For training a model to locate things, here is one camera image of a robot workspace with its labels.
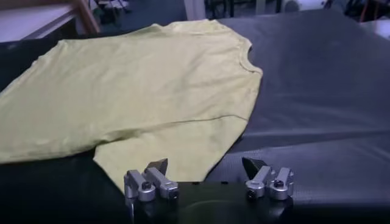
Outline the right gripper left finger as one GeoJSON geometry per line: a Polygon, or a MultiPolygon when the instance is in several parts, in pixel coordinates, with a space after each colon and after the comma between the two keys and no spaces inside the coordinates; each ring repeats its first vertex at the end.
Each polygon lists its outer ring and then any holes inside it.
{"type": "Polygon", "coordinates": [[[168,159],[163,158],[150,162],[143,173],[138,170],[128,170],[124,175],[125,198],[141,202],[153,201],[157,195],[165,200],[177,199],[179,185],[165,176],[167,168],[168,159]]]}

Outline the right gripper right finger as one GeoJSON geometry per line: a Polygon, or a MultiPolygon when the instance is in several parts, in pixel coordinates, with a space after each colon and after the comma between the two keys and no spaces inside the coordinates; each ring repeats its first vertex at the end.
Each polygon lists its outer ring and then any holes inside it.
{"type": "Polygon", "coordinates": [[[293,195],[294,173],[290,168],[282,167],[276,172],[259,159],[243,157],[241,161],[249,178],[245,182],[249,200],[268,196],[273,200],[283,201],[293,195]]]}

